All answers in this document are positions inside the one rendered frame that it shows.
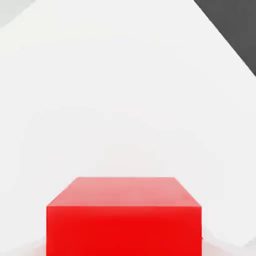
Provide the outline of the small red cube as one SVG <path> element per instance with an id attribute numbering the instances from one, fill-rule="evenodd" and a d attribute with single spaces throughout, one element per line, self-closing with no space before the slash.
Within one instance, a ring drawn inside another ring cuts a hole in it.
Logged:
<path id="1" fill-rule="evenodd" d="M 202 256 L 202 207 L 173 177 L 78 177 L 46 207 L 46 256 Z"/>

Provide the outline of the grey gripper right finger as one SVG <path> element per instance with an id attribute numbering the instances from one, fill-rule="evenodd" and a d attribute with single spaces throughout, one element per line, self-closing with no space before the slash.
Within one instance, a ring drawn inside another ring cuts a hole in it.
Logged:
<path id="1" fill-rule="evenodd" d="M 211 232 L 203 232 L 202 256 L 238 256 L 236 250 L 233 245 L 215 238 Z"/>

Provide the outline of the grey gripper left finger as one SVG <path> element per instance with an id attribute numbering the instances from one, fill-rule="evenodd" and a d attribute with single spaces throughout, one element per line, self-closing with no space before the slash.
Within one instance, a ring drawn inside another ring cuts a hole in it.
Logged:
<path id="1" fill-rule="evenodd" d="M 46 238 L 33 242 L 30 247 L 29 256 L 46 256 Z"/>

